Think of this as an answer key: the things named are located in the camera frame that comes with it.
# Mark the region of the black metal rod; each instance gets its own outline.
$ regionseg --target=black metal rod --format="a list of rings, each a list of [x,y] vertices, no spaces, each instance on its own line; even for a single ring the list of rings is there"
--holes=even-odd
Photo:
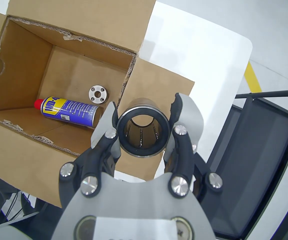
[[[243,93],[237,94],[235,99],[242,99],[247,97],[253,98],[264,98],[264,97],[288,97],[288,90],[277,90],[277,91],[265,91],[265,92],[255,92],[255,93]]]

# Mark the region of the white table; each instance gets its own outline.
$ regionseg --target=white table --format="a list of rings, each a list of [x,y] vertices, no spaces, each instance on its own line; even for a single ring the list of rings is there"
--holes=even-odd
[[[0,0],[6,14],[9,0]],[[244,75],[252,43],[226,28],[156,2],[140,58],[178,73],[195,85],[190,96],[204,119],[198,153],[205,161],[225,123]],[[155,176],[164,172],[161,161]]]

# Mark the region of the yellow floor line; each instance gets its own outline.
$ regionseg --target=yellow floor line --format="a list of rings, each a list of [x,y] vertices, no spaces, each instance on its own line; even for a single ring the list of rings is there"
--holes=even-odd
[[[258,83],[257,77],[250,62],[248,62],[247,64],[244,77],[251,92],[260,93],[262,91],[261,86]]]

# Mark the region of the cardboard box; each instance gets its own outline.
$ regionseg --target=cardboard box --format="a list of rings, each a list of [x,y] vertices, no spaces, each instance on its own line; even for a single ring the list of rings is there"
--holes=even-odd
[[[143,97],[169,117],[175,93],[189,94],[193,82],[137,57],[154,3],[10,0],[0,14],[0,178],[60,206],[60,167],[90,147],[92,129],[45,118],[37,98],[91,103],[100,84],[119,114]],[[116,170],[150,180],[161,157],[123,151]]]

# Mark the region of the cable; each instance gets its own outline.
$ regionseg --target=cable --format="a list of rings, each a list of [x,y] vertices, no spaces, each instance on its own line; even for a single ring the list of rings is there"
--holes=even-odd
[[[5,218],[4,218],[4,220],[3,220],[3,223],[6,222],[8,215],[10,214],[11,210],[12,210],[13,207],[14,207],[15,202],[16,202],[16,200],[17,200],[17,198],[18,198],[18,193],[19,193],[19,190],[17,191],[16,195],[14,196],[14,199],[12,200],[12,203],[11,203],[10,206],[9,206],[9,209],[8,209],[6,215],[5,215]]]
[[[23,210],[23,208],[25,207],[25,205],[28,203],[28,198],[29,198],[30,194],[28,194],[28,197],[27,197],[27,201],[24,203],[24,205],[22,206],[22,208],[12,217],[9,219],[9,222],[14,220],[19,214],[20,212]]]

